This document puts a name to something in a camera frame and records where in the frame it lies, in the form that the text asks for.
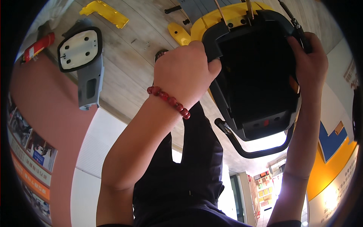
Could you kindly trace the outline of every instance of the wooden surface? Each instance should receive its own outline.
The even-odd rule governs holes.
[[[287,16],[277,0],[259,1]],[[55,42],[49,48],[54,56],[58,44],[63,40],[62,33],[67,31],[77,19],[86,17],[79,15],[79,11],[90,2],[91,0],[75,0],[65,12],[59,26],[54,30]],[[190,30],[191,25],[183,25],[182,21],[186,19],[183,11],[164,13],[164,9],[178,4],[176,0],[104,0],[104,2],[125,15],[130,21],[123,29],[118,29],[97,13],[87,16],[94,26],[102,31],[105,74],[101,106],[106,110],[109,109],[109,112],[113,112],[114,115],[122,116],[122,120],[127,122],[136,115],[148,97],[146,89],[152,85],[156,52],[178,47],[177,42],[170,36],[167,25],[176,22],[187,31]],[[285,3],[305,31],[314,32],[319,36],[326,52],[329,52],[342,39],[338,26],[322,3],[314,0],[285,0]],[[279,153],[257,159],[242,158],[228,138],[214,125],[214,120],[222,116],[208,93],[201,99],[201,104],[224,148],[224,162],[231,171],[237,173],[248,171],[250,174],[258,174],[266,170],[268,162],[285,155]],[[183,135],[184,126],[180,121],[172,131],[173,148],[177,151],[182,150]],[[249,143],[243,143],[242,146],[246,149],[251,147]]]

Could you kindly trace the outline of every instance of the yellow plastic part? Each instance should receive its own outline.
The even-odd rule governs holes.
[[[271,7],[260,2],[251,2],[253,14],[258,15],[256,10],[269,9],[273,10]],[[237,3],[233,5],[227,5],[221,8],[222,13],[227,21],[227,23],[233,23],[234,27],[241,26],[241,19],[246,15],[247,3]],[[221,21],[221,14],[216,9],[210,13],[207,13],[203,17],[199,18],[191,28],[191,40],[202,41],[203,34],[205,31],[212,27],[213,25]]]
[[[109,22],[115,24],[117,28],[123,28],[129,21],[127,17],[125,17],[117,10],[100,0],[89,3],[82,8],[79,14],[85,14],[86,16],[88,16],[93,12],[97,12],[98,14],[106,18]]]
[[[172,22],[168,25],[170,35],[179,43],[180,46],[186,46],[190,43],[190,35],[179,24]]]

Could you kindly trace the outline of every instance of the orange sign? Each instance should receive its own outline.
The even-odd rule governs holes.
[[[43,186],[37,179],[35,179],[28,171],[26,171],[19,161],[11,154],[14,167],[18,175],[33,189],[34,192],[39,193],[45,199],[49,200],[49,189]]]

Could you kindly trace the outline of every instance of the photo on wall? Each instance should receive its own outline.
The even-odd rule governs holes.
[[[20,178],[18,178],[18,179],[20,181],[21,188],[25,193],[25,197],[29,201],[29,203],[30,203],[31,207],[33,208],[33,210],[35,211],[35,213],[37,213],[37,215],[46,223],[52,224],[52,219],[50,217],[49,204],[47,202],[45,202],[44,200],[42,200],[40,197],[38,197],[35,193],[33,193],[33,191],[30,190],[30,188],[28,188],[20,180]]]
[[[52,172],[57,149],[52,147],[52,145],[46,142],[34,130],[30,135],[26,151],[29,152],[41,166]]]
[[[15,113],[16,105],[13,98],[8,94],[8,98],[6,100],[6,122],[9,124],[11,117],[13,117]]]
[[[16,140],[25,148],[33,129],[21,115],[19,109],[15,110],[14,116],[10,121],[10,129]]]

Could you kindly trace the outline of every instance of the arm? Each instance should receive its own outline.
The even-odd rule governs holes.
[[[297,40],[288,38],[297,62],[296,76],[301,91],[301,109],[287,150],[281,192],[268,225],[300,220],[307,182],[313,168],[319,139],[321,95],[328,61],[318,37],[305,32],[313,53],[305,54]]]
[[[189,109],[207,91],[220,70],[220,61],[208,64],[203,44],[194,41],[160,57],[154,68],[154,86],[161,87]],[[133,224],[134,185],[145,173],[160,142],[181,118],[159,97],[150,95],[145,101],[103,163],[97,226]]]

